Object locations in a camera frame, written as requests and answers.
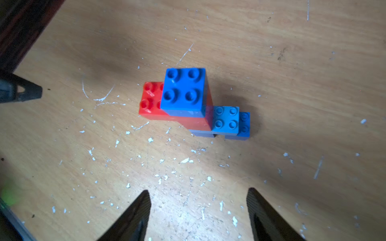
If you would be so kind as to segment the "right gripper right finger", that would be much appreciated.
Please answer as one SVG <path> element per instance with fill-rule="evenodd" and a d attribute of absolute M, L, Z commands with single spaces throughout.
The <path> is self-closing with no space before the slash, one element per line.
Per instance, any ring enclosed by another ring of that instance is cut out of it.
<path fill-rule="evenodd" d="M 255 188 L 249 188 L 246 202 L 255 241 L 304 240 Z"/>

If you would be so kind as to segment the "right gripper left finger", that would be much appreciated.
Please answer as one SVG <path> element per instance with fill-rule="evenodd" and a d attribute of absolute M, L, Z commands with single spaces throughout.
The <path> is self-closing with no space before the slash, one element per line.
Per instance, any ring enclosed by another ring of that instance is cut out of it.
<path fill-rule="evenodd" d="M 98 241 L 144 241 L 150 210 L 150 195 L 144 190 Z"/>

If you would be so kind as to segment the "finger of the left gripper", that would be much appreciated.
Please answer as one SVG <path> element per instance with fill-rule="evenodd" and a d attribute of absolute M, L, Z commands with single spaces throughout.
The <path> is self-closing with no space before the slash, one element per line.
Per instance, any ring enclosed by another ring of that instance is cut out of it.
<path fill-rule="evenodd" d="M 1 72 L 1 103 L 40 99 L 42 93 L 41 86 L 12 73 Z"/>

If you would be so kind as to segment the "blue 2x2 brick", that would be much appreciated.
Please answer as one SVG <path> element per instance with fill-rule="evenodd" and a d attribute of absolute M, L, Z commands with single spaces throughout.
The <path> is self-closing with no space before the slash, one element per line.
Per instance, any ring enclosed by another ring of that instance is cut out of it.
<path fill-rule="evenodd" d="M 225 136 L 225 139 L 246 141 L 249 138 L 250 138 L 250 113 L 241 112 L 239 116 L 239 133 L 236 136 Z"/>
<path fill-rule="evenodd" d="M 205 138 L 215 138 L 216 134 L 208 133 L 208 132 L 198 132 L 194 130 L 190 130 L 190 132 L 197 137 L 205 137 Z"/>
<path fill-rule="evenodd" d="M 160 108 L 170 116 L 202 118 L 208 82 L 205 68 L 166 70 Z"/>

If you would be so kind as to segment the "light blue 2x4 brick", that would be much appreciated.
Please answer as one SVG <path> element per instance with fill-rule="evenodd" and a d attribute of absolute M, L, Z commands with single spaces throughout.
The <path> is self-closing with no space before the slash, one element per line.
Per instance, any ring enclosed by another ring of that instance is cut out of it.
<path fill-rule="evenodd" d="M 216 135 L 236 136 L 239 133 L 240 108 L 238 106 L 214 106 L 212 129 L 208 132 Z"/>

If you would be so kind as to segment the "red 2x4 brick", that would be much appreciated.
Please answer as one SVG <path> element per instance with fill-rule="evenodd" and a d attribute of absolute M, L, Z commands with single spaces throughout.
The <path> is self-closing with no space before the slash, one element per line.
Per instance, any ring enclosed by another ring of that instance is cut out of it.
<path fill-rule="evenodd" d="M 206 112 L 204 117 L 171 116 L 160 108 L 163 82 L 146 82 L 143 86 L 139 114 L 149 120 L 175 121 L 189 130 L 210 131 L 213 121 L 213 101 L 210 89 L 207 93 Z"/>

